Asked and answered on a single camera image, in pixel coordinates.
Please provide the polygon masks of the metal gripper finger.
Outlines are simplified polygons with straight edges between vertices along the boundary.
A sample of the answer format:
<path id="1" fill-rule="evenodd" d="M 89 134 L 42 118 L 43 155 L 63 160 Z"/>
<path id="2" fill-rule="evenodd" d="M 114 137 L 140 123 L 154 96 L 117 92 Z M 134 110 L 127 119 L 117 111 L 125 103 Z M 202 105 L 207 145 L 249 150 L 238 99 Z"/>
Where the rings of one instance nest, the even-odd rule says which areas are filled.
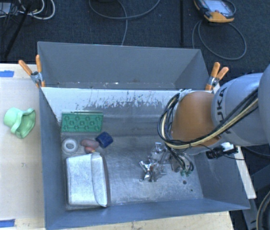
<path id="1" fill-rule="evenodd" d="M 140 182 L 149 181 L 156 182 L 159 178 L 166 175 L 167 171 L 162 167 L 150 167 L 149 169 L 144 170 L 143 176 L 139 179 Z"/>
<path id="2" fill-rule="evenodd" d="M 159 171 L 159 164 L 154 161 L 140 161 L 139 165 L 145 173 L 154 173 Z"/>

